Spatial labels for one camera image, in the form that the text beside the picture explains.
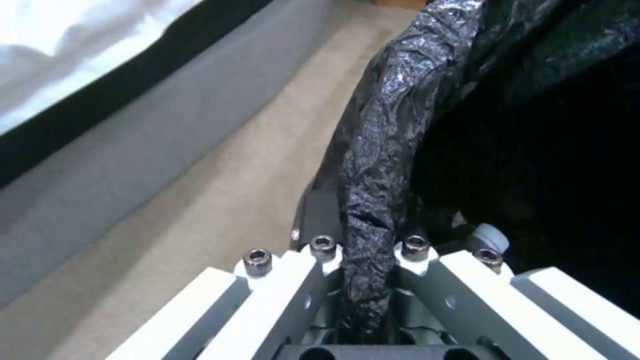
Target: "white plastic piece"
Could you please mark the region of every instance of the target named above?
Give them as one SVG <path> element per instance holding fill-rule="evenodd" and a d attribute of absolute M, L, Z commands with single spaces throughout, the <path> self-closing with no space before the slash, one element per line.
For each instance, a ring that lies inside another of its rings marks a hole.
<path fill-rule="evenodd" d="M 557 268 L 512 285 L 608 359 L 640 358 L 640 321 Z"/>
<path fill-rule="evenodd" d="M 247 282 L 249 283 L 249 290 L 253 291 L 255 290 L 258 286 L 260 286 L 261 284 L 264 283 L 264 280 L 269 277 L 269 275 L 273 272 L 273 269 L 276 268 L 276 266 L 278 266 L 280 262 L 280 258 L 276 255 L 271 255 L 271 271 L 268 272 L 266 275 L 263 276 L 251 276 L 249 274 L 246 273 L 246 268 L 244 267 L 244 262 L 242 259 L 240 259 L 236 265 L 234 266 L 234 275 L 235 276 L 240 276 L 240 277 L 244 277 Z"/>
<path fill-rule="evenodd" d="M 502 266 L 500 267 L 500 275 L 498 275 L 498 277 L 509 282 L 513 279 L 513 276 L 513 270 L 511 267 L 507 263 L 502 263 Z"/>
<path fill-rule="evenodd" d="M 300 253 L 304 254 L 304 255 L 307 255 L 307 256 L 314 257 L 311 254 L 310 245 L 305 245 L 305 247 L 302 248 Z M 342 264 L 342 245 L 336 244 L 336 246 L 335 246 L 335 258 L 333 258 L 331 261 L 327 261 L 325 263 L 322 263 L 322 272 L 324 273 L 324 276 L 327 276 L 330 273 L 338 270 L 340 268 L 341 264 Z"/>
<path fill-rule="evenodd" d="M 480 240 L 501 254 L 504 254 L 509 248 L 509 239 L 504 236 L 502 231 L 489 224 L 480 224 L 470 236 Z"/>
<path fill-rule="evenodd" d="M 403 287 L 461 345 L 486 336 L 511 359 L 604 359 L 467 251 L 432 262 L 424 277 L 406 274 L 404 279 Z"/>
<path fill-rule="evenodd" d="M 394 256 L 396 257 L 396 264 L 402 268 L 405 268 L 416 275 L 424 275 L 429 268 L 429 262 L 439 257 L 438 252 L 433 248 L 429 248 L 429 254 L 427 258 L 422 261 L 407 260 L 402 256 L 402 242 L 399 242 L 394 246 Z"/>
<path fill-rule="evenodd" d="M 248 295 L 244 281 L 207 268 L 107 359 L 191 359 Z"/>
<path fill-rule="evenodd" d="M 316 259 L 287 251 L 198 359 L 272 359 L 286 341 L 302 340 L 325 297 Z"/>

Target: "black plastic part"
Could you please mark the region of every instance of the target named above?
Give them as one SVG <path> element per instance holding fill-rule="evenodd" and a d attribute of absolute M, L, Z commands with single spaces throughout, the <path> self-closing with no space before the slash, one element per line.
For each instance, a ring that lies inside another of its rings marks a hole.
<path fill-rule="evenodd" d="M 342 244 L 340 208 L 335 192 L 308 192 L 303 199 L 301 210 L 300 239 L 292 241 L 290 249 L 299 251 L 309 244 L 312 238 L 320 235 L 329 235 L 337 244 Z"/>
<path fill-rule="evenodd" d="M 448 122 L 450 113 L 468 106 L 472 95 L 485 90 L 494 97 L 487 106 L 508 108 L 509 101 L 536 97 L 565 77 L 621 52 L 638 39 L 638 4 L 635 0 L 435 0 L 371 60 L 313 184 L 314 189 L 338 194 L 346 231 L 342 331 L 351 333 L 348 337 L 354 343 L 384 339 L 392 249 L 405 222 L 410 185 L 421 186 L 421 179 L 411 176 L 417 149 L 423 141 L 433 140 L 425 137 L 432 123 Z M 509 84 L 515 84 L 516 90 L 509 92 Z M 484 120 L 479 112 L 466 114 L 467 123 L 456 125 L 458 130 Z M 492 113 L 482 114 L 490 119 Z M 540 128 L 555 131 L 553 125 Z M 456 145 L 446 137 L 442 141 Z M 492 148 L 482 146 L 464 156 L 481 158 L 488 149 Z M 457 160 L 452 158 L 445 165 L 455 168 Z M 423 165 L 421 174 L 427 180 L 435 178 L 455 187 L 446 169 L 440 173 L 428 161 Z M 475 173 L 462 170 L 466 172 L 461 172 L 465 176 L 458 179 L 460 186 L 486 177 L 482 168 Z M 456 204 L 437 192 L 436 188 L 435 196 L 422 196 L 425 205 L 454 209 L 470 205 L 470 197 Z"/>
<path fill-rule="evenodd" d="M 499 360 L 495 352 L 482 346 L 447 345 L 322 345 L 308 347 L 287 345 L 275 357 L 277 360 Z"/>

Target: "white bedsheet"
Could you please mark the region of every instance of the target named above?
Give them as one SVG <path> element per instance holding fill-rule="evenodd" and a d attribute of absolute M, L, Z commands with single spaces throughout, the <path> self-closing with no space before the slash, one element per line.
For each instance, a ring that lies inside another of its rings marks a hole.
<path fill-rule="evenodd" d="M 0 136 L 142 52 L 200 1 L 0 0 Z"/>

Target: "screw hole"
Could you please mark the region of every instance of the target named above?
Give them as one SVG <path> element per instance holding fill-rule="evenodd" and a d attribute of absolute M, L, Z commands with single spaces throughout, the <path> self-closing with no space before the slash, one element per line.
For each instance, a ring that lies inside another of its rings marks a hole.
<path fill-rule="evenodd" d="M 333 246 L 333 238 L 328 235 L 320 235 L 311 239 L 314 247 L 317 249 L 329 249 Z"/>
<path fill-rule="evenodd" d="M 456 298 L 453 295 L 449 295 L 448 297 L 446 297 L 444 299 L 444 303 L 447 304 L 447 307 L 449 309 L 452 309 L 452 310 L 456 309 Z"/>
<path fill-rule="evenodd" d="M 482 258 L 488 261 L 496 261 L 500 257 L 500 255 L 497 254 L 495 251 L 492 251 L 489 249 L 478 250 L 477 254 L 479 258 Z"/>
<path fill-rule="evenodd" d="M 264 250 L 260 250 L 260 249 L 253 250 L 249 254 L 249 258 L 255 261 L 263 260 L 264 258 L 266 258 L 266 256 L 267 254 L 264 252 Z"/>
<path fill-rule="evenodd" d="M 427 245 L 427 239 L 418 236 L 418 235 L 411 235 L 406 239 L 406 242 L 410 245 L 416 246 L 416 247 L 423 247 Z"/>
<path fill-rule="evenodd" d="M 309 310 L 310 307 L 311 307 L 311 295 L 307 295 L 305 299 L 305 309 Z"/>
<path fill-rule="evenodd" d="M 335 356 L 325 348 L 312 347 L 300 355 L 300 360 L 335 360 Z"/>

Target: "gray mattress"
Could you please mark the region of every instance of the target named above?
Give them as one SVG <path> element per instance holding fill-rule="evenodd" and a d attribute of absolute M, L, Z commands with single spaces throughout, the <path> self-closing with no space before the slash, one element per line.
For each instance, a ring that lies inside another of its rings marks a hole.
<path fill-rule="evenodd" d="M 274 0 L 0 190 L 0 309 L 272 100 L 320 41 L 335 2 Z"/>

